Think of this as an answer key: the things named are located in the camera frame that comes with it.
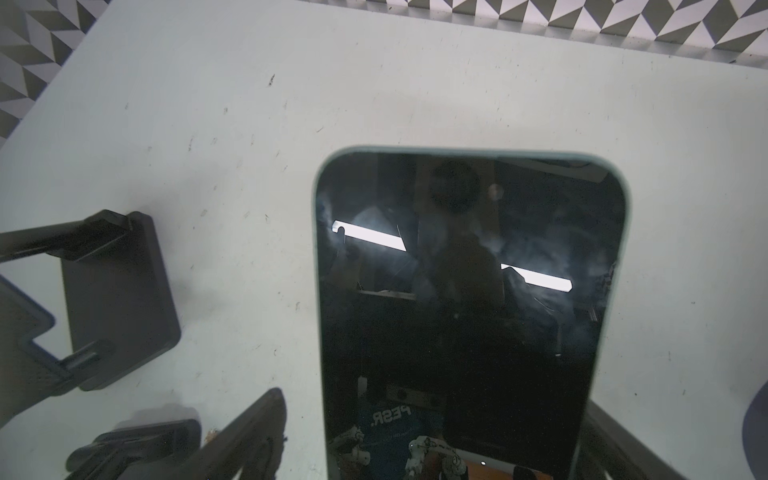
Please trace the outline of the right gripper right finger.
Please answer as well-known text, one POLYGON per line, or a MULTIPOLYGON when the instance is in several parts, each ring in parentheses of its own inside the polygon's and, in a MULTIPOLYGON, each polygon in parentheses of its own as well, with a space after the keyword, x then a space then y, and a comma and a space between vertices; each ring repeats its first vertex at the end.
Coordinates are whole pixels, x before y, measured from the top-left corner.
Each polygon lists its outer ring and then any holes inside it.
POLYGON ((575 478, 683 480, 684 476, 589 401, 580 430, 575 478))

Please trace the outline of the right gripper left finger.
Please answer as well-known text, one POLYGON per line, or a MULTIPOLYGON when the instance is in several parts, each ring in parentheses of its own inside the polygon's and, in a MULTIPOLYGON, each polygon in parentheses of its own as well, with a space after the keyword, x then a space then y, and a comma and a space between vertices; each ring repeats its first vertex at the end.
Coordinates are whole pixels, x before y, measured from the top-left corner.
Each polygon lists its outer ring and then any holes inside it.
POLYGON ((274 479, 284 451, 287 407, 279 388, 265 392, 173 471, 175 479, 274 479))

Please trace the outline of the black stand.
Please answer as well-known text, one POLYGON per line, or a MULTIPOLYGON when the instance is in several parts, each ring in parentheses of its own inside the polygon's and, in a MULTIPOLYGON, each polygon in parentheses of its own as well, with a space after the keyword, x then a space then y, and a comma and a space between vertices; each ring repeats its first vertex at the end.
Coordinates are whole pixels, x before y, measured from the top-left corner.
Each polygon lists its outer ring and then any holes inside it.
POLYGON ((1 422, 52 396, 103 389, 176 346, 181 328, 153 219, 102 210, 82 221, 7 232, 4 262, 59 259, 72 354, 37 344, 54 316, 1 281, 1 422))
POLYGON ((117 429, 76 449, 66 460, 70 479, 150 479, 187 460, 201 444, 195 419, 117 429))

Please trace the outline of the black phone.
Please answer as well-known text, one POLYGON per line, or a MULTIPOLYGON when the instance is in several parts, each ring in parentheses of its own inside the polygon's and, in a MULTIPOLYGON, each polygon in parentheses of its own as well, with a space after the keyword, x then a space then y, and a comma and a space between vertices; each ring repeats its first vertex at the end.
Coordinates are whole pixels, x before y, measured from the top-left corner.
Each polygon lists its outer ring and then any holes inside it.
POLYGON ((333 479, 570 479, 628 196, 575 152, 352 147, 314 188, 333 479))

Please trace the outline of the grey stand under middle phone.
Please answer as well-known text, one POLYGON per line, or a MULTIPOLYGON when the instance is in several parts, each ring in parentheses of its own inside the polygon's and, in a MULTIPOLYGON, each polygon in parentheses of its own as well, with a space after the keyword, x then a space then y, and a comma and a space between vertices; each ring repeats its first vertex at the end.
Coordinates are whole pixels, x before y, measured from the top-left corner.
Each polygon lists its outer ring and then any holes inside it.
POLYGON ((742 424, 742 444, 749 469, 757 480, 768 479, 768 384, 756 393, 742 424))

